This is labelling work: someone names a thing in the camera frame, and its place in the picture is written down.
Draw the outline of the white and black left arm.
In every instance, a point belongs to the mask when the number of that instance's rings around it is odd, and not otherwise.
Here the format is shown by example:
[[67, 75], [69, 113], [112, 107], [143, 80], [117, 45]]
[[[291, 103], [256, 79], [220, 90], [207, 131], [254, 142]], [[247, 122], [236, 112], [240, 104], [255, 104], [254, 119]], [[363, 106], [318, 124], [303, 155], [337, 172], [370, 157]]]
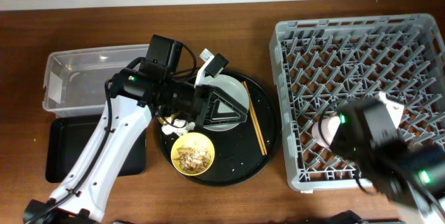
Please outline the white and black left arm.
[[30, 201], [24, 223], [100, 223], [121, 167], [161, 107], [201, 126], [247, 120], [247, 108], [215, 86], [124, 68], [104, 87], [104, 111], [81, 155], [48, 201]]

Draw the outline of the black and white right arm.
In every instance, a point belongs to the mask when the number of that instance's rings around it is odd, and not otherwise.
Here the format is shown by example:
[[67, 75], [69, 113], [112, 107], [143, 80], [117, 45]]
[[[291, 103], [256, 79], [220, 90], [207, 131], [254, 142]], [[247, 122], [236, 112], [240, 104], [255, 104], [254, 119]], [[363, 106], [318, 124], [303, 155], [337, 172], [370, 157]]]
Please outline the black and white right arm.
[[444, 148], [410, 148], [398, 127], [403, 111], [385, 96], [346, 102], [336, 109], [339, 127], [330, 150], [354, 162], [406, 223], [443, 223]]

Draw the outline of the white round plate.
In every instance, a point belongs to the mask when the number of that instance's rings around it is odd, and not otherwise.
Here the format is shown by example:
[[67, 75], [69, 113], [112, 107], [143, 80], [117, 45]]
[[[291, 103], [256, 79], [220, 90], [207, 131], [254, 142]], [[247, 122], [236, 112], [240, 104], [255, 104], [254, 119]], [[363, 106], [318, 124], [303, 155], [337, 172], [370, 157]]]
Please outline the white round plate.
[[[229, 76], [224, 74], [219, 74], [216, 78], [212, 76], [206, 76], [203, 79], [203, 84], [216, 86], [223, 89], [228, 95], [233, 97], [237, 102], [243, 105], [246, 109], [249, 109], [249, 99], [248, 92], [245, 90], [243, 84]], [[226, 124], [226, 125], [210, 125], [208, 127], [204, 127], [210, 131], [228, 131], [238, 126], [238, 123]]]

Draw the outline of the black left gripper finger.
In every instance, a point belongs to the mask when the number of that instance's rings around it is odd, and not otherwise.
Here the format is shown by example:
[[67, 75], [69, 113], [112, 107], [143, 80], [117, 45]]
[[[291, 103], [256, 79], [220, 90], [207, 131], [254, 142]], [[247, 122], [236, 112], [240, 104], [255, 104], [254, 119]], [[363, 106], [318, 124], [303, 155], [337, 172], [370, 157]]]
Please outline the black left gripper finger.
[[214, 113], [248, 112], [243, 105], [228, 95], [223, 89], [216, 87], [214, 95], [216, 96], [213, 108]]
[[247, 113], [202, 113], [201, 118], [203, 119], [203, 126], [238, 124], [247, 120]]

